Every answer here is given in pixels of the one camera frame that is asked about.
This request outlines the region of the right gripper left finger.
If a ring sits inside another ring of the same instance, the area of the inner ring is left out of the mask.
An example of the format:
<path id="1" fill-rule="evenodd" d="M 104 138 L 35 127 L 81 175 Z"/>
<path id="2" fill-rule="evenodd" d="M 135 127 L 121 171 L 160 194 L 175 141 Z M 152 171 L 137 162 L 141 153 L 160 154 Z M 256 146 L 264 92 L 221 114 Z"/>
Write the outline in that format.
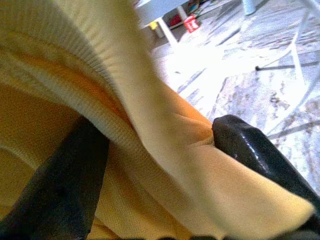
<path id="1" fill-rule="evenodd" d="M 0 221 L 0 240 L 86 240 L 108 152 L 109 140 L 80 118 Z"/>

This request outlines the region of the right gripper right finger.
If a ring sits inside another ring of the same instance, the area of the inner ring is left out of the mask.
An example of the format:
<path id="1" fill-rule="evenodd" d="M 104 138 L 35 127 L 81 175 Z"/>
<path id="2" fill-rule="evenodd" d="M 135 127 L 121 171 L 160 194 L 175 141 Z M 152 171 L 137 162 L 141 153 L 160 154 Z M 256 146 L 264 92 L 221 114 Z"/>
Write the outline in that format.
<path id="1" fill-rule="evenodd" d="M 311 202 L 315 213 L 301 229 L 320 232 L 320 196 L 260 129 L 227 114 L 213 120 L 212 132 L 219 150 Z"/>

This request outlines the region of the yellow garment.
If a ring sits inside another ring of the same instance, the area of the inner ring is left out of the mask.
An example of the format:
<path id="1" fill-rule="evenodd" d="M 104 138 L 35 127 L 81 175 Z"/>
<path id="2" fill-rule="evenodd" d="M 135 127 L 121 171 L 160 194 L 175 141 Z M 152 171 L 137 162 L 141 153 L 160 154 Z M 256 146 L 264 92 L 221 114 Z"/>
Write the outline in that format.
<path id="1" fill-rule="evenodd" d="M 315 206 L 215 146 L 131 0 L 0 0 L 0 221 L 81 118 L 108 140 L 86 240 L 320 240 Z"/>

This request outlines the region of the white folding table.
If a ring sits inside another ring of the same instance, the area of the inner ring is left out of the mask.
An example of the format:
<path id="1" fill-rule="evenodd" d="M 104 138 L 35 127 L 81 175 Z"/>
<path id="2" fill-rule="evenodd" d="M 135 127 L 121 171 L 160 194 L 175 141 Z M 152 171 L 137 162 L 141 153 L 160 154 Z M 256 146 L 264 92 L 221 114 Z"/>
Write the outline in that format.
<path id="1" fill-rule="evenodd" d="M 304 80 L 304 75 L 302 72 L 302 64 L 300 63 L 298 50 L 297 50 L 297 41 L 302 35 L 302 33 L 304 32 L 305 28 L 307 27 L 308 19 L 311 14 L 313 14 L 316 18 L 320 19 L 320 2 L 318 0 L 299 0 L 299 1 L 302 2 L 302 4 L 305 6 L 305 11 L 299 23 L 298 29 L 296 30 L 294 37 L 290 42 L 289 46 L 284 51 L 279 53 L 277 56 L 269 60 L 267 63 L 264 63 L 263 65 L 256 65 L 255 66 L 256 71 L 287 68 L 288 65 L 275 66 L 275 67 L 269 67 L 269 65 L 273 64 L 274 62 L 278 62 L 281 58 L 287 55 L 291 55 L 291 58 L 293 60 L 292 67 L 294 67 L 296 78 L 298 80 L 302 80 L 302 81 Z M 319 82 L 319 80 L 320 80 L 320 61 L 317 65 L 315 78 L 311 81 L 303 97 L 295 105 L 295 108 L 299 109 L 303 105 L 303 103 L 308 99 L 309 95 L 311 94 L 311 92 L 313 91 L 314 87 Z"/>

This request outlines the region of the red tin can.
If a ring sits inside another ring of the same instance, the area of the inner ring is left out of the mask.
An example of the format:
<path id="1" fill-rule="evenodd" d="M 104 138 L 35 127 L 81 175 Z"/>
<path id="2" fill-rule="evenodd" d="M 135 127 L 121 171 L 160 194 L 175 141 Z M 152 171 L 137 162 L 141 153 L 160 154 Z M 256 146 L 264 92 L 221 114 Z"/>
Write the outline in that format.
<path id="1" fill-rule="evenodd" d="M 195 15 L 193 14 L 188 16 L 183 23 L 189 33 L 196 31 L 200 27 Z"/>

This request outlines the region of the small white side table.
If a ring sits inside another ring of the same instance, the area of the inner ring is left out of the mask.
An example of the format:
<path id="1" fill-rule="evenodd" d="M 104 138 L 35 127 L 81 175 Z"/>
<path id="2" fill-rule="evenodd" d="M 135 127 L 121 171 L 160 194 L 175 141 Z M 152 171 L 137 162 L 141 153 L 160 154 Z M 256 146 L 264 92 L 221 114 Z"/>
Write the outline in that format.
<path id="1" fill-rule="evenodd" d="M 183 5 L 190 0 L 138 0 L 135 9 L 141 24 L 148 25 L 156 21 L 164 36 L 173 48 L 178 46 L 178 41 L 164 21 L 165 14 L 176 9 L 181 19 L 187 18 Z"/>

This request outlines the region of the colourful toy pile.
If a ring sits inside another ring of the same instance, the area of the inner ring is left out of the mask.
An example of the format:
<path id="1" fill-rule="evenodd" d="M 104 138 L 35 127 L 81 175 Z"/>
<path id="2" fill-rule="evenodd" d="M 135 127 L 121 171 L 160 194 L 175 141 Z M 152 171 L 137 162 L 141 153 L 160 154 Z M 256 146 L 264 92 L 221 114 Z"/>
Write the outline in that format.
<path id="1" fill-rule="evenodd" d="M 187 3 L 187 14 L 198 15 L 204 8 L 208 7 L 212 0 L 190 0 Z"/>

